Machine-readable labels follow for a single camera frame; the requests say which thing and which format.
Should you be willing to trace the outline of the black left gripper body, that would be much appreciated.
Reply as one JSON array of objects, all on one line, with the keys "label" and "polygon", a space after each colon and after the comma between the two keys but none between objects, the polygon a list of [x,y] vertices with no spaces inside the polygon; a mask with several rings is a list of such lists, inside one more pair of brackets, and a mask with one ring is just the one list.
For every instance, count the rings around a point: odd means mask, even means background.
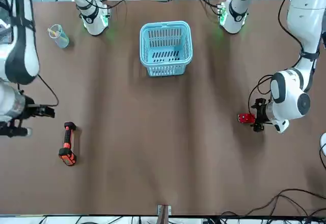
[{"label": "black left gripper body", "polygon": [[263,114],[260,114],[260,115],[257,115],[256,114],[256,121],[257,122],[263,122],[264,125],[265,124],[270,124],[270,120],[269,120],[269,118],[266,115],[266,106],[267,106],[267,103],[265,101],[265,108],[264,108]]}]

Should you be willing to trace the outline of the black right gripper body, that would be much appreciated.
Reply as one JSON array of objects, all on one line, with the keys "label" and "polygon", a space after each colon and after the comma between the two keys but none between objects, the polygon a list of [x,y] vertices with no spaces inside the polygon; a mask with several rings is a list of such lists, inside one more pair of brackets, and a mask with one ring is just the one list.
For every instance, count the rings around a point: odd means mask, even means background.
[{"label": "black right gripper body", "polygon": [[26,104],[24,107],[24,119],[38,116],[39,107],[40,106],[38,104]]}]

